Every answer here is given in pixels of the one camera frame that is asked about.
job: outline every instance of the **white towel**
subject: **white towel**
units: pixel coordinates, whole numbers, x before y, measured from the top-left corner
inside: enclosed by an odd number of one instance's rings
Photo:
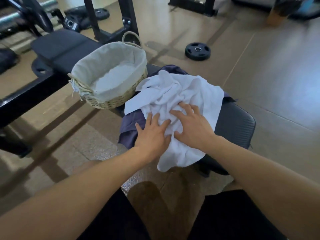
[[[159,125],[170,119],[171,124],[165,131],[171,136],[169,148],[160,157],[158,170],[166,172],[174,166],[186,167],[201,158],[205,153],[198,149],[190,148],[174,138],[174,131],[182,133],[182,124],[170,110],[180,110],[186,114],[178,103],[197,105],[200,113],[208,120],[212,129],[215,129],[220,113],[224,92],[219,86],[209,84],[200,76],[179,75],[159,71],[159,74],[144,79],[136,88],[139,94],[125,103],[124,114],[127,115],[141,109],[144,117],[148,113],[160,113]]]

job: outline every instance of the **beige floor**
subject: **beige floor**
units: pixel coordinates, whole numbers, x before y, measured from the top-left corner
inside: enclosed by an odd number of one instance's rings
[[[152,64],[176,64],[221,86],[257,122],[252,150],[320,182],[319,21],[286,21],[265,26],[266,15],[227,2],[219,15],[205,17],[167,5],[168,0],[133,0],[139,34]],[[117,3],[100,27],[122,25]],[[91,30],[83,34],[93,37]],[[184,56],[191,42],[211,47],[210,59]],[[0,76],[4,97],[35,79],[35,54]],[[34,146],[27,158],[0,153],[0,214],[70,175],[92,159],[122,153],[117,145],[121,118],[78,102],[66,86],[37,105],[10,128]],[[202,178],[192,167],[160,173],[151,164],[124,185],[152,239],[186,239],[204,195],[216,194],[231,177]]]

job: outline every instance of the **forearm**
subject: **forearm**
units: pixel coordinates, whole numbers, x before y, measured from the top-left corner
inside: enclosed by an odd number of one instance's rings
[[[113,193],[145,165],[139,157],[143,155],[134,147],[30,198],[0,218],[0,239],[76,239]]]
[[[289,239],[320,238],[319,185],[222,137],[206,150]]]

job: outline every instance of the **black shorts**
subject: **black shorts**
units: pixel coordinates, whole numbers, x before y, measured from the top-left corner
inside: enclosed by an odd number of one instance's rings
[[[78,240],[150,240],[140,217],[121,189],[117,190]],[[209,195],[188,240],[287,239],[243,190]]]

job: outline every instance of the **person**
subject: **person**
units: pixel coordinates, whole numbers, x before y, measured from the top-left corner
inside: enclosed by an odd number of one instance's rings
[[[214,134],[197,106],[171,111],[174,137],[218,161],[234,178],[229,191],[206,196],[188,239],[320,239],[315,182]],[[149,239],[121,185],[168,148],[159,114],[136,125],[135,146],[39,192],[0,218],[0,239]]]

